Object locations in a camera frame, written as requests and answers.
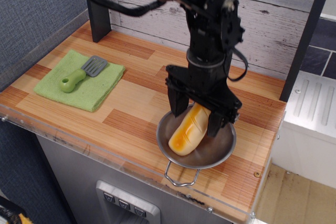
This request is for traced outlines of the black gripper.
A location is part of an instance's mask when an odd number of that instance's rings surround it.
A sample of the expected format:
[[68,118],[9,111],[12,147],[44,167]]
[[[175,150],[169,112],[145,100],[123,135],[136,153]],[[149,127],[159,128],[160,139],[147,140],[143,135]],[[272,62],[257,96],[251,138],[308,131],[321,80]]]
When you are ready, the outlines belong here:
[[242,102],[227,84],[232,56],[219,62],[193,62],[188,67],[168,65],[166,85],[171,111],[175,117],[188,107],[189,100],[211,110],[207,135],[215,137],[228,123],[236,123]]

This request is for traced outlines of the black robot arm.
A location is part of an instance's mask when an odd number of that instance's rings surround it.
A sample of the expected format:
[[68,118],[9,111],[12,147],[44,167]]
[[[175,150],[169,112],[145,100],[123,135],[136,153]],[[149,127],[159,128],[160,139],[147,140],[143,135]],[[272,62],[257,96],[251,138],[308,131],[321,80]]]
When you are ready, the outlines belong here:
[[210,110],[207,134],[211,137],[238,119],[240,100],[227,85],[233,56],[242,57],[236,45],[244,29],[238,17],[238,0],[176,1],[185,10],[190,31],[187,67],[168,65],[169,103],[175,116],[182,114],[188,99]]

